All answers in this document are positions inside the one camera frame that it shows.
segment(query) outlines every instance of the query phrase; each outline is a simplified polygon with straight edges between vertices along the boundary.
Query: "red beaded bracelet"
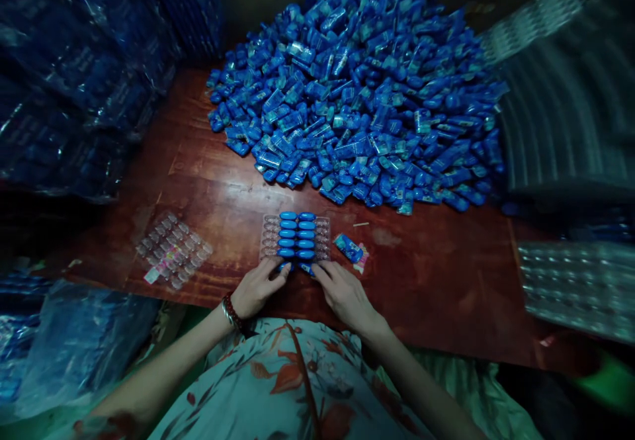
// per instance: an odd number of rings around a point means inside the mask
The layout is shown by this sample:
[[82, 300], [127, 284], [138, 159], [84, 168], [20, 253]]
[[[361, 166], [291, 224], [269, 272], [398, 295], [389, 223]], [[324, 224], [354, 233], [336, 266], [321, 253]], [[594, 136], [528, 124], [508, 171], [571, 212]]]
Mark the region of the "red beaded bracelet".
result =
[[232, 295], [233, 291], [227, 293], [225, 297], [223, 297], [223, 312], [225, 313], [225, 316], [227, 316], [227, 319], [230, 321], [232, 326], [236, 327], [241, 333], [244, 334], [243, 320], [238, 317], [236, 311], [233, 309]]

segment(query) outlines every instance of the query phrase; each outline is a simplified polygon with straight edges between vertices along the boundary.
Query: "blue capsule-shaped item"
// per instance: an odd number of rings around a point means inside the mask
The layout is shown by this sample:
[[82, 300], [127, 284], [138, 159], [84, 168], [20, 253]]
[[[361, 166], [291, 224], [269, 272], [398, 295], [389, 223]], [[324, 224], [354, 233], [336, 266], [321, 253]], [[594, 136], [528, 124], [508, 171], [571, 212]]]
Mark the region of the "blue capsule-shaped item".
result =
[[313, 249], [316, 247], [316, 244], [312, 240], [296, 240], [296, 247], [302, 249]]
[[296, 231], [295, 230], [281, 230], [278, 232], [280, 238], [295, 238]]
[[316, 237], [316, 234], [309, 230], [302, 230], [301, 232], [298, 232], [297, 234], [299, 238], [304, 238], [305, 240], [312, 240]]
[[285, 262], [281, 263], [280, 266], [276, 268], [276, 271], [278, 271], [278, 272], [282, 271], [284, 269], [284, 267], [287, 266], [287, 265], [291, 265], [291, 270], [290, 271], [293, 271], [294, 267], [293, 267], [293, 264], [291, 264], [290, 261], [285, 261]]
[[311, 212], [302, 212], [298, 217], [304, 222], [313, 222], [317, 216]]
[[296, 252], [290, 248], [280, 248], [278, 250], [278, 256], [282, 258], [293, 258], [296, 255]]
[[313, 222], [301, 221], [298, 226], [301, 230], [315, 230], [316, 225]]
[[278, 240], [278, 244], [282, 247], [282, 248], [293, 248], [293, 245], [296, 244], [296, 241], [293, 240], [293, 238], [280, 238]]
[[298, 215], [295, 212], [282, 212], [280, 218], [283, 220], [295, 220]]
[[296, 252], [296, 257], [302, 259], [313, 259], [316, 256], [316, 253], [313, 250], [300, 250]]
[[281, 220], [280, 228], [286, 228], [287, 230], [295, 230], [298, 227], [298, 224], [293, 220]]
[[311, 263], [298, 263], [298, 266], [302, 268], [303, 271], [306, 271], [309, 275], [313, 277], [316, 275], [311, 269]]

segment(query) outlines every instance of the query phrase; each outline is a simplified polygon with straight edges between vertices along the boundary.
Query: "wooden table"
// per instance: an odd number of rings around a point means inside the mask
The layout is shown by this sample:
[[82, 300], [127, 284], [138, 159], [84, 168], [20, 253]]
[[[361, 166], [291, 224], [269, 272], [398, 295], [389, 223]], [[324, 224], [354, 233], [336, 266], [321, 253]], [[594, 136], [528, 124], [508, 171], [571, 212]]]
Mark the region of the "wooden table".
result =
[[[545, 349], [553, 327], [523, 308], [514, 227], [491, 206], [459, 214], [415, 203], [414, 215], [368, 209], [352, 197], [336, 206], [309, 184], [296, 190], [264, 182], [254, 159], [241, 159], [210, 130], [206, 69], [182, 69], [120, 190], [96, 226], [48, 260], [76, 282], [214, 307], [256, 266], [263, 214], [310, 211], [331, 218], [370, 252], [361, 276], [368, 297], [405, 342], [518, 365], [571, 371], [566, 343]], [[214, 254], [180, 291], [149, 285], [135, 245], [165, 210], [212, 244]], [[368, 225], [354, 227], [354, 224]], [[352, 270], [332, 246], [332, 258]], [[265, 313], [343, 326], [319, 285], [295, 271]]]

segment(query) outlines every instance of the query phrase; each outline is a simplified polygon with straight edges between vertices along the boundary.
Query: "plastic blister tray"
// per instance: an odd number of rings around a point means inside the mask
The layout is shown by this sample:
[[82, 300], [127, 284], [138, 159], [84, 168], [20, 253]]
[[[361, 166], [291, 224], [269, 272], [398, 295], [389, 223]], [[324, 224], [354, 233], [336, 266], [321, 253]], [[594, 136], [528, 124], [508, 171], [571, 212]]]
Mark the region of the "plastic blister tray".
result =
[[136, 247], [150, 266], [144, 276], [149, 283], [181, 289], [213, 253], [212, 246], [170, 212], [161, 215]]
[[[328, 217], [317, 217], [316, 237], [314, 239], [316, 247], [314, 249], [316, 257], [314, 261], [331, 260], [331, 219]], [[278, 240], [280, 236], [280, 217], [278, 215], [263, 215], [263, 226], [260, 238], [260, 252], [258, 261], [264, 257], [275, 256], [278, 251]]]

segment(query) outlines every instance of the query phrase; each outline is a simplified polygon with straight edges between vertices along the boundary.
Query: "green object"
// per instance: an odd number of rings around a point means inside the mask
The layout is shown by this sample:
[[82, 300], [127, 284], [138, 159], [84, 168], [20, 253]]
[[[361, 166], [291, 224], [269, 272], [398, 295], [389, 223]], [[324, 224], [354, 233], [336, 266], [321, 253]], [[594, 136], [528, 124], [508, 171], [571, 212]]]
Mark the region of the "green object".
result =
[[602, 366], [593, 375], [571, 378], [573, 385], [608, 409], [635, 415], [635, 373], [622, 361], [600, 349]]

